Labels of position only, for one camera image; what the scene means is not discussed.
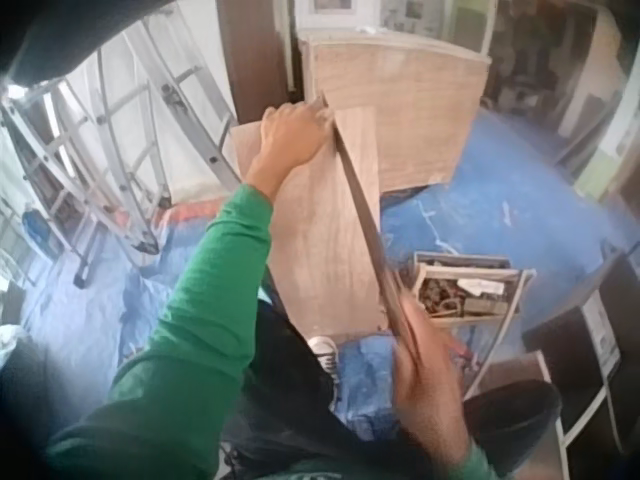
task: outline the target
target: wooden panel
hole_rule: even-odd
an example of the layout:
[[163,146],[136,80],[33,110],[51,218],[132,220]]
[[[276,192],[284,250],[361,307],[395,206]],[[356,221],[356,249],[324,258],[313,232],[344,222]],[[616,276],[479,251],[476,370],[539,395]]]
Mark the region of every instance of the wooden panel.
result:
[[238,121],[260,120],[288,101],[282,42],[273,2],[218,0],[220,35]]
[[[336,112],[336,121],[373,212],[379,217],[375,112]],[[231,137],[242,176],[260,150],[260,124]],[[271,223],[269,267],[293,324],[307,338],[338,341],[386,328],[378,286],[349,186],[333,145],[287,178]]]
[[415,35],[300,32],[307,100],[375,106],[383,192],[447,182],[466,143],[488,59]]

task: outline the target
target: black pants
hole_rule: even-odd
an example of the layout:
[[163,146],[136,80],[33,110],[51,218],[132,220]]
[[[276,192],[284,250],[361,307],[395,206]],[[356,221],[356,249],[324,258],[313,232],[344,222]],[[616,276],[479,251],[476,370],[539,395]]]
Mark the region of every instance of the black pants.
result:
[[[364,442],[330,411],[331,377],[288,319],[260,302],[256,355],[236,411],[222,440],[234,450],[235,474],[252,479],[286,470],[301,460],[329,457],[431,478],[432,462],[410,437]],[[533,451],[560,411],[555,388],[542,381],[517,382],[464,404],[470,434],[499,475]]]

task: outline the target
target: floor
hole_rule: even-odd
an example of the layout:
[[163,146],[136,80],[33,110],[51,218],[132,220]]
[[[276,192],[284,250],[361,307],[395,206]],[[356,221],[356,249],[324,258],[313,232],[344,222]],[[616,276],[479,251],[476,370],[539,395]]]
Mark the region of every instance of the floor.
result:
[[[640,239],[640,225],[623,210],[578,197],[547,165],[553,152],[544,132],[522,129],[480,112],[452,182],[387,208],[381,221],[387,254],[396,261],[415,250],[447,251],[506,255],[515,267],[536,269],[501,357],[520,351],[522,331],[543,321],[601,263],[603,241],[627,249]],[[209,219],[164,228],[163,252],[139,271],[106,238],[86,290],[73,287],[76,260],[65,254],[30,294],[24,325],[46,355],[52,431],[104,402],[118,365],[145,344]],[[390,407],[390,358],[384,336],[341,352],[336,413],[365,438],[388,426],[370,420]]]

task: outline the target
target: green sweater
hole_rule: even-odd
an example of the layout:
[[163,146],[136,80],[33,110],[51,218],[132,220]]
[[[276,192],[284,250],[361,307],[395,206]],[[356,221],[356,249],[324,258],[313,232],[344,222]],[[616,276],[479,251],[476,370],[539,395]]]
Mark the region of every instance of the green sweater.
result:
[[[180,278],[148,348],[120,369],[106,405],[50,445],[52,468],[72,478],[213,478],[220,431],[254,354],[271,214],[252,187],[235,193]],[[269,478],[301,472],[379,478],[327,459]],[[496,478],[477,447],[449,477]]]

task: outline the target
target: sneaker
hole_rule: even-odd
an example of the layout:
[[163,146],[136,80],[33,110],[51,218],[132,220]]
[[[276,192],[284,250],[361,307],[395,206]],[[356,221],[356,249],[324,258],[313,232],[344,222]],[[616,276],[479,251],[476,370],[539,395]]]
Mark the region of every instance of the sneaker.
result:
[[340,384],[340,378],[338,377],[338,347],[329,337],[313,337],[307,343],[322,369],[333,379],[333,400],[329,406],[329,409],[333,410],[338,399],[338,385]]

